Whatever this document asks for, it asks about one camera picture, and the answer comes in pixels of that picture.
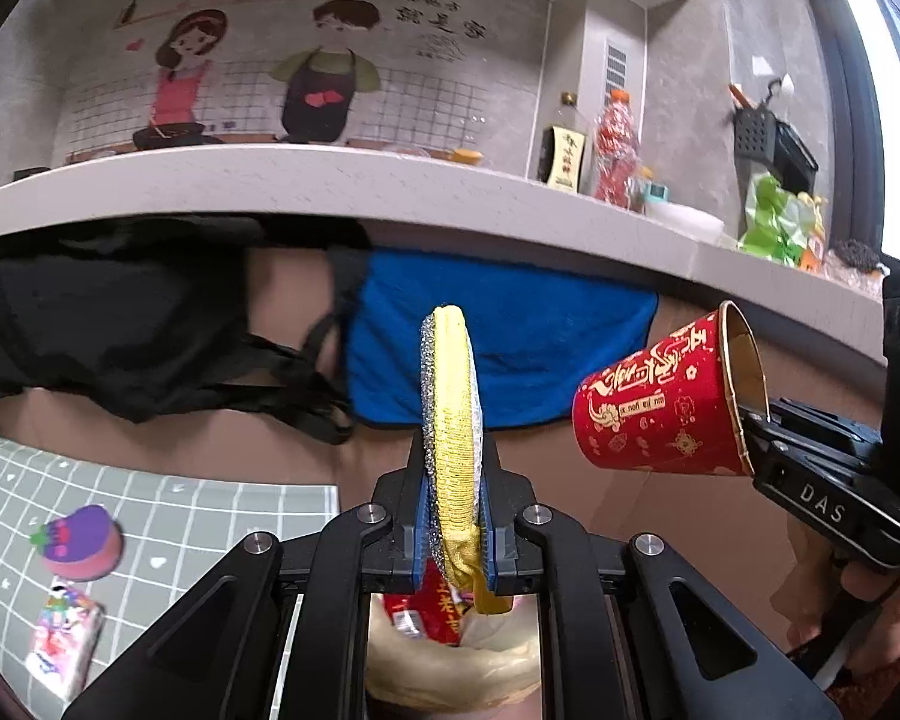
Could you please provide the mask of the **right forearm red sleeve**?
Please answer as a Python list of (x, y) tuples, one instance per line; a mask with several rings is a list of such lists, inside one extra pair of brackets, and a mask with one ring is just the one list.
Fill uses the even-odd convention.
[(900, 683), (900, 585), (826, 691), (844, 718), (873, 718)]

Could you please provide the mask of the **person right hand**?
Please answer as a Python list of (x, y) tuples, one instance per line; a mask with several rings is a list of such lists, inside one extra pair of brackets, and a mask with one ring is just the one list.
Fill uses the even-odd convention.
[(880, 572), (845, 557), (823, 535), (787, 520), (795, 566), (770, 597), (788, 621), (793, 660), (829, 688), (900, 660), (900, 569)]

